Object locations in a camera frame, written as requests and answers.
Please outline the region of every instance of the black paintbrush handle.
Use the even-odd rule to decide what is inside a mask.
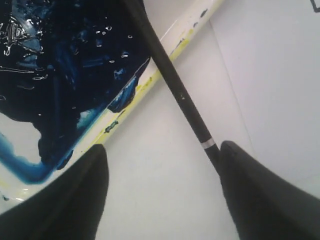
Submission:
[[[122,0],[176,102],[217,169],[219,149],[138,0]]]

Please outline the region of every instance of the paint palette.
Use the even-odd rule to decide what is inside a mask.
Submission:
[[[175,59],[221,2],[144,5]],[[1,1],[0,214],[106,141],[159,78],[117,1]]]

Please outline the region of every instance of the black object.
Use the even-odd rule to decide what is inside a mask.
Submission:
[[[219,151],[137,0],[122,0],[151,57],[217,170],[242,240],[320,239],[320,201],[259,164],[235,143]]]
[[[0,216],[1,240],[94,240],[109,185],[107,155],[94,145],[61,177]]]

